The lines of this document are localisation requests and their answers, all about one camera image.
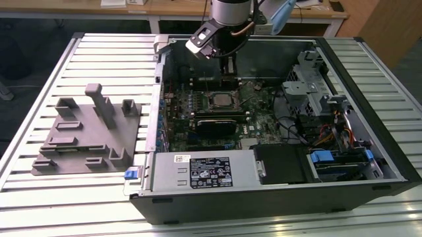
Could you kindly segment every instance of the metal work surface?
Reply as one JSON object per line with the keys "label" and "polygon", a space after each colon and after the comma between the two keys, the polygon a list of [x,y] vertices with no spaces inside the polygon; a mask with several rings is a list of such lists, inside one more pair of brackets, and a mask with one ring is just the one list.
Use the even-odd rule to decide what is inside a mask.
{"label": "metal work surface", "polygon": [[[1,236],[418,236],[422,186],[350,212],[152,226],[123,194],[123,172],[33,176],[29,171],[53,124],[59,97],[92,104],[88,83],[111,102],[143,105],[135,164],[141,164],[155,84],[153,35],[85,34],[72,39],[0,161]],[[422,174],[422,115],[414,98],[375,56],[352,39],[328,43],[395,141]]]}

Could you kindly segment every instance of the white label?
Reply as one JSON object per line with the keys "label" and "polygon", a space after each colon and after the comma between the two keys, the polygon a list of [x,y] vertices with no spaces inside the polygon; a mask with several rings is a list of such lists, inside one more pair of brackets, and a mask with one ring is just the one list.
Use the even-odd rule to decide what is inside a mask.
{"label": "white label", "polygon": [[175,155],[173,156],[173,162],[180,163],[180,162],[189,162],[191,155]]}
{"label": "white label", "polygon": [[145,11],[128,11],[128,13],[145,14]]}

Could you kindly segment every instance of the vertical post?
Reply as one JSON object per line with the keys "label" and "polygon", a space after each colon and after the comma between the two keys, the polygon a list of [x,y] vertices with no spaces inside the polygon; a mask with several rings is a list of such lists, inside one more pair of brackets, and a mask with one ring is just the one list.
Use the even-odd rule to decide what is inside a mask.
{"label": "vertical post", "polygon": [[105,102],[105,98],[101,95],[103,86],[100,84],[87,84],[85,87],[85,95],[92,98],[93,104],[96,106],[96,112],[103,118],[105,126],[108,129],[113,129],[116,127],[116,123],[113,121],[113,107],[111,103]]}

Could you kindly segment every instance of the blue tab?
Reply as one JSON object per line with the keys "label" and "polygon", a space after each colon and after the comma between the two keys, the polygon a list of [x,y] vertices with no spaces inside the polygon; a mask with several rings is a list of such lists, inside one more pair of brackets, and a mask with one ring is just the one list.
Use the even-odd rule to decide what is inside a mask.
{"label": "blue tab", "polygon": [[331,151],[314,151],[311,154],[312,162],[334,161]]}
{"label": "blue tab", "polygon": [[364,154],[367,155],[367,158],[368,158],[368,159],[374,159],[374,154],[371,153],[370,150],[366,150],[366,151],[364,151]]}
{"label": "blue tab", "polygon": [[125,180],[137,179],[137,170],[127,170],[127,171],[124,172],[124,179],[125,179]]}
{"label": "blue tab", "polygon": [[311,154],[311,160],[312,160],[314,163],[318,162],[318,156],[316,156],[315,153]]}

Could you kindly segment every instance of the motherboard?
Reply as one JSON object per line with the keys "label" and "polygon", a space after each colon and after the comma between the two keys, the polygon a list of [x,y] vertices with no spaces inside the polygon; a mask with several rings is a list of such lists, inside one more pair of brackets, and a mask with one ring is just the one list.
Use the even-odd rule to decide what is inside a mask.
{"label": "motherboard", "polygon": [[282,142],[264,81],[238,82],[234,90],[195,90],[180,84],[165,94],[171,152],[242,150]]}

